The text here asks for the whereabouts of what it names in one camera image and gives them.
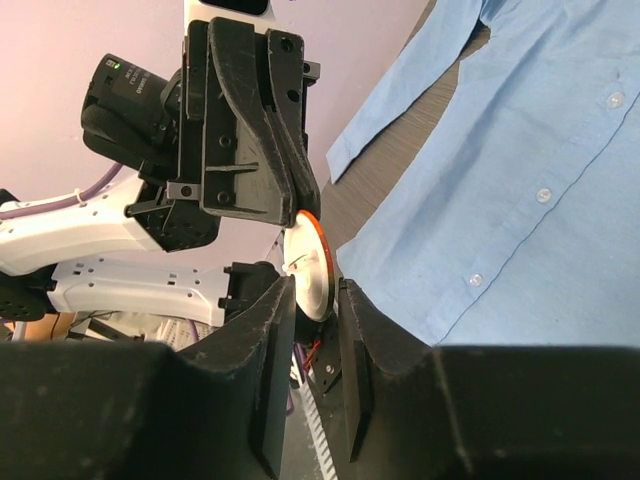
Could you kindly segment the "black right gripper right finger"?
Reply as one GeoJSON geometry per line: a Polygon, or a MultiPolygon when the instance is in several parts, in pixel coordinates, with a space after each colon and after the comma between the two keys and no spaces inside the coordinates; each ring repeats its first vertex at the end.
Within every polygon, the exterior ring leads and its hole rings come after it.
{"type": "Polygon", "coordinates": [[[635,479],[639,353],[430,347],[338,294],[346,455],[360,479],[635,479]]]}

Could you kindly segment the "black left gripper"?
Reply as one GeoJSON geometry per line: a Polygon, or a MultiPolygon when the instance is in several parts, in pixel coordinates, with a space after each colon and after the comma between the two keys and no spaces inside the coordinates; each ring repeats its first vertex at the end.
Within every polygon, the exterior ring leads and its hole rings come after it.
{"type": "Polygon", "coordinates": [[[179,165],[195,169],[202,210],[272,225],[294,224],[301,210],[321,216],[306,134],[318,78],[297,34],[223,17],[189,24],[179,165]]]}

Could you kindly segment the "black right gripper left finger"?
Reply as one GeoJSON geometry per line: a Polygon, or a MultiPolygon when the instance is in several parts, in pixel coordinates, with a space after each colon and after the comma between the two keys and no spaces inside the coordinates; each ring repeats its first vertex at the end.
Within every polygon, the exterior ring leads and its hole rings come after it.
{"type": "Polygon", "coordinates": [[[275,479],[295,284],[182,351],[154,342],[5,342],[5,479],[275,479]]]}

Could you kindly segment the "orange painted round brooch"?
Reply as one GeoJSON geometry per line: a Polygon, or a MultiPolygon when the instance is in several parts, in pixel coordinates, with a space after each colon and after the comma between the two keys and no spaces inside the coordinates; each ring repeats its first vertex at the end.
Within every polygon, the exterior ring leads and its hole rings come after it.
{"type": "Polygon", "coordinates": [[[334,302],[334,265],[322,227],[307,210],[300,210],[294,225],[284,230],[282,269],[295,278],[295,299],[302,313],[324,322],[334,302]]]}

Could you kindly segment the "blue button-up shirt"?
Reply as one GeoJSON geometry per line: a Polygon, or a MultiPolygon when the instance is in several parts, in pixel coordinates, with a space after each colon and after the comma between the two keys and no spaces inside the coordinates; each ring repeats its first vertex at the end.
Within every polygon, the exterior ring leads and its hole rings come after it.
{"type": "Polygon", "coordinates": [[[639,5],[439,1],[328,152],[454,94],[342,273],[430,346],[639,343],[639,5]]]}

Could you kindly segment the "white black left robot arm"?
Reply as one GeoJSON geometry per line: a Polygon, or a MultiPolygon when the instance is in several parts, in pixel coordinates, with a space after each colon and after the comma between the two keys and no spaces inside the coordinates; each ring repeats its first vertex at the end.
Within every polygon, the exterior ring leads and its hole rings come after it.
{"type": "Polygon", "coordinates": [[[318,220],[305,113],[319,73],[267,1],[186,2],[170,79],[105,55],[81,127],[113,169],[55,199],[2,193],[2,319],[119,310],[219,327],[249,307],[275,276],[263,262],[165,269],[110,254],[204,247],[225,218],[288,231],[318,220]]]}

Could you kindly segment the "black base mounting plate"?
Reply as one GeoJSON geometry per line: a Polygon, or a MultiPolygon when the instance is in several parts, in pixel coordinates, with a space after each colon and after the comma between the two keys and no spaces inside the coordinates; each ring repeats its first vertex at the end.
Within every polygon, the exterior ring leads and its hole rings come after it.
{"type": "Polygon", "coordinates": [[[301,369],[301,380],[310,380],[315,391],[328,393],[342,376],[342,355],[338,318],[332,313],[325,322],[305,320],[299,342],[294,344],[294,359],[301,369]]]}

